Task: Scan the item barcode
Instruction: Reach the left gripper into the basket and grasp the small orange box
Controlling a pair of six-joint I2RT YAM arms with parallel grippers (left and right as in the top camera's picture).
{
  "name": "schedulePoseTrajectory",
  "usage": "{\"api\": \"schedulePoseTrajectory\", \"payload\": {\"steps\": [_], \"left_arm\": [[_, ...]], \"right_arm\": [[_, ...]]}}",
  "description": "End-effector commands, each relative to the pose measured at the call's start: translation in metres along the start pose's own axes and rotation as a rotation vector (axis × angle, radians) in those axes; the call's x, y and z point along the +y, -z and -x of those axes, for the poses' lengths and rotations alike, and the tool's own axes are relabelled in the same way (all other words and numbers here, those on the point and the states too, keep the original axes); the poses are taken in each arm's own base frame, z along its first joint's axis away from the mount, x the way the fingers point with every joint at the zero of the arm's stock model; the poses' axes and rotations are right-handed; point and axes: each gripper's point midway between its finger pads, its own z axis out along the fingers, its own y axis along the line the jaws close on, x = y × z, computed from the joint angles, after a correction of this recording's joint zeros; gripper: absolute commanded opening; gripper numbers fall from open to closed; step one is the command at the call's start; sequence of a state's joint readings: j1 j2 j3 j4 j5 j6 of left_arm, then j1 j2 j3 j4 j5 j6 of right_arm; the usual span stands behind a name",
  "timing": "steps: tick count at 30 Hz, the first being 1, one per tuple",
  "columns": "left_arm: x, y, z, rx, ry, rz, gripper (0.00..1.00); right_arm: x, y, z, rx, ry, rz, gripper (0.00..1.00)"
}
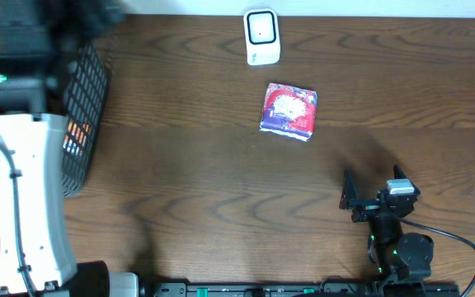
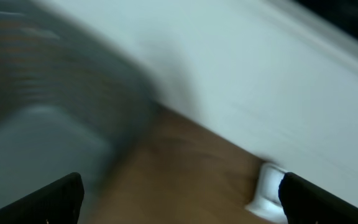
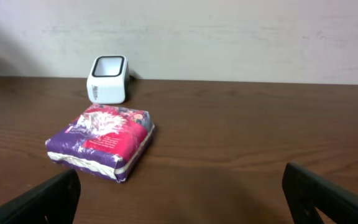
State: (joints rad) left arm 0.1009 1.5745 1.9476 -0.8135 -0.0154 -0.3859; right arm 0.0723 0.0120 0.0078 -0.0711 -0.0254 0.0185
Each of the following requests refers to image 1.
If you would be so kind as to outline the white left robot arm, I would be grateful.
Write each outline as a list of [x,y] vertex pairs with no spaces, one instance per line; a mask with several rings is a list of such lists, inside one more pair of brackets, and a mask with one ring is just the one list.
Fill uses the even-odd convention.
[[146,293],[132,272],[76,260],[63,209],[109,87],[92,42],[124,16],[119,1],[0,1],[0,296]]

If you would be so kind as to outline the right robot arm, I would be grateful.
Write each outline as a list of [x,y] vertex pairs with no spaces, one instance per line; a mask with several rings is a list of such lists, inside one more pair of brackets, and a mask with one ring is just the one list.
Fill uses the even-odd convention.
[[433,240],[420,233],[404,233],[402,219],[414,210],[420,190],[393,167],[394,178],[373,199],[360,198],[349,172],[344,173],[339,208],[351,210],[354,223],[369,225],[367,252],[383,276],[394,281],[419,281],[431,275]]

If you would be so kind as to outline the red purple snack packet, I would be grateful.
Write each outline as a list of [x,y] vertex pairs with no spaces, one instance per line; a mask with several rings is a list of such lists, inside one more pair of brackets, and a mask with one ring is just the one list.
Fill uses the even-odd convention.
[[270,83],[266,89],[259,131],[308,142],[316,123],[317,93]]

